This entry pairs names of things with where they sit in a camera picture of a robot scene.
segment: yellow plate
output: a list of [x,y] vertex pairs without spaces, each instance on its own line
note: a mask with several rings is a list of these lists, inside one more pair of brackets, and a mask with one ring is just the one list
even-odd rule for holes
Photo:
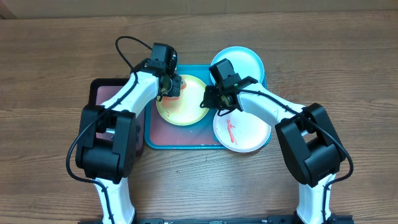
[[163,97],[161,102],[156,101],[159,114],[166,121],[185,126],[200,121],[209,111],[208,108],[200,108],[203,101],[206,84],[197,77],[180,75],[187,84],[183,85],[179,98]]

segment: blue tray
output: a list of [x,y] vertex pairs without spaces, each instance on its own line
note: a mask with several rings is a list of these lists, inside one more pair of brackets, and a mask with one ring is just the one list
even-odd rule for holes
[[[206,85],[212,85],[209,65],[179,65],[177,73],[193,75]],[[266,87],[266,76],[262,83]],[[199,122],[176,126],[165,121],[156,109],[155,100],[145,108],[145,141],[154,149],[226,149],[215,137],[213,119],[216,110],[209,110]]]

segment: wooden table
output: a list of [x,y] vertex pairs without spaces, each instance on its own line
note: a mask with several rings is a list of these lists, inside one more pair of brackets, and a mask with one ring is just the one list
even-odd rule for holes
[[[352,178],[333,186],[332,211],[397,222],[398,11],[363,11],[0,21],[0,223],[102,217],[95,188],[68,176],[65,156],[91,81],[127,77],[120,35],[167,43],[181,64],[253,49],[270,91],[324,105],[353,157]],[[150,55],[129,40],[121,49],[133,64]],[[252,154],[146,148],[129,176],[138,217],[291,214],[297,182],[272,135]],[[338,176],[347,171],[345,161]]]

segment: plate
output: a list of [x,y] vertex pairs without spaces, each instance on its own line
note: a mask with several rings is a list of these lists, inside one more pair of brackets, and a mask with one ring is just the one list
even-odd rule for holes
[[180,75],[186,86],[183,85],[180,97],[163,97],[162,101],[156,101],[159,114],[166,121],[186,126],[200,121],[209,111],[208,108],[200,108],[203,101],[206,84],[192,75]]
[[[224,58],[227,58],[229,61],[231,61],[234,71],[239,73],[242,79],[251,76],[259,83],[262,83],[265,74],[264,65],[262,64],[260,57],[254,53],[254,51],[245,47],[228,47],[218,52],[216,57],[211,62],[211,65],[214,65]],[[210,78],[213,85],[216,85],[211,74]]]
[[216,114],[213,129],[220,143],[235,152],[255,151],[264,146],[271,135],[268,124],[253,114],[239,110],[224,116]]

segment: white arm segment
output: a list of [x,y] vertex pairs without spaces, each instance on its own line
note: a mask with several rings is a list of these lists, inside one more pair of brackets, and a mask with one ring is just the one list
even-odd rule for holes
[[[127,182],[127,178],[122,178],[119,184],[114,184],[111,180],[100,178],[95,180],[100,181],[107,189],[111,212],[113,214],[115,224],[131,224],[134,218],[135,209],[130,201],[129,183]],[[96,184],[94,186],[98,191],[104,213],[102,223],[112,224],[111,220],[109,219],[108,209],[106,207],[105,194],[102,192],[102,188],[100,186]]]
[[[297,215],[304,222],[304,224],[318,224],[323,223],[322,217],[322,202],[323,202],[323,186],[326,183],[334,180],[336,174],[330,174],[320,180],[318,185],[315,187],[310,187],[308,184],[298,184],[298,206],[297,206]],[[331,212],[329,209],[329,199],[330,192],[328,190],[326,193],[326,219],[330,217]]]
[[[122,111],[128,110],[136,114],[136,116],[141,113],[145,105],[150,102],[150,100],[156,98],[159,89],[159,79],[153,76],[151,73],[137,72],[138,83],[127,97],[125,97],[122,102],[115,106],[113,110]],[[110,100],[102,103],[105,108],[110,107],[116,102],[120,97],[125,94],[125,92],[132,87],[134,83],[135,76],[132,73],[129,81],[119,90],[119,92],[114,95]],[[114,133],[113,129],[108,129],[106,132]],[[114,184],[110,180],[104,180],[97,178],[96,180],[102,182],[105,187],[107,187],[109,202],[111,206],[111,212],[113,214],[114,222],[116,224],[131,224],[134,218],[134,207],[130,201],[129,186],[127,178],[122,178],[119,184]],[[99,199],[101,200],[102,210],[104,212],[103,224],[111,224],[109,219],[108,209],[106,206],[105,194],[101,191],[100,186],[95,185],[97,188]]]
[[[292,102],[289,102],[270,91],[266,90],[260,83],[251,84],[244,88],[244,90],[252,90],[252,91],[261,91],[270,95],[283,103],[284,105],[289,106],[293,110],[297,112],[301,112],[303,105],[298,105]],[[284,118],[291,118],[294,116],[291,112],[285,111],[285,109],[281,108],[278,104],[273,102],[272,100],[259,96],[253,93],[244,93],[241,92],[238,95],[238,102],[242,107],[242,110],[256,115],[258,118],[262,119],[269,126],[273,127],[276,124],[280,123]]]
[[[272,96],[284,105],[289,106],[297,112],[302,112],[303,105],[295,104],[289,102],[270,91],[266,90],[260,83],[251,84],[247,86],[244,90],[261,91],[267,95]],[[280,105],[276,104],[272,100],[256,95],[253,93],[241,92],[238,95],[238,101],[243,111],[256,115],[258,118],[262,119],[264,122],[269,124],[271,127],[280,123],[284,118],[291,118],[294,116],[291,112],[286,111],[281,108]],[[319,181],[318,185],[315,187],[310,187],[307,185],[298,184],[299,191],[299,202],[297,207],[297,215],[305,224],[321,224],[323,223],[322,217],[322,201],[323,201],[323,186],[333,180],[336,174],[328,175]],[[326,218],[331,214],[329,210],[329,199],[330,190],[326,195]]]

